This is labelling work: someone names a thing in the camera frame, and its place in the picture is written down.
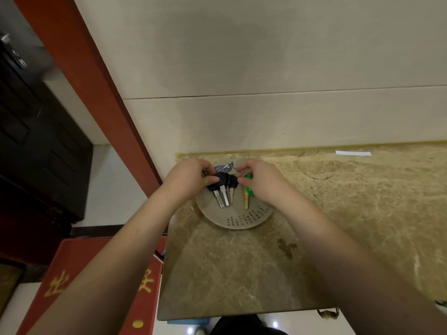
paper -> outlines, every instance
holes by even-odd
[[[370,151],[335,151],[337,155],[372,156]]]

door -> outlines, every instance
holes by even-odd
[[[0,34],[0,176],[67,222],[82,220],[92,144]]]

plate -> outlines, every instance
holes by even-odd
[[[242,163],[242,159],[221,160],[215,163],[216,171],[236,174],[236,167]],[[249,209],[244,209],[244,189],[239,184],[234,188],[233,204],[221,208],[214,196],[214,193],[208,188],[204,188],[196,197],[197,205],[205,217],[216,225],[228,229],[248,229],[263,223],[273,212],[273,207],[259,200],[257,197],[249,197]]]

brown marble surface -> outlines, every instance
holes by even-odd
[[[194,156],[211,162],[256,157],[276,164],[427,297],[447,300],[447,143],[342,150],[371,151],[372,157],[336,155],[335,148]],[[333,306],[278,211],[252,229],[232,231],[207,220],[193,200],[169,225],[160,320]]]

fish drawing on plate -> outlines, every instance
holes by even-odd
[[[214,170],[220,171],[221,173],[229,173],[233,169],[233,166],[234,166],[234,162],[232,161],[231,163],[228,163],[228,164],[216,166],[216,167],[214,167]]]

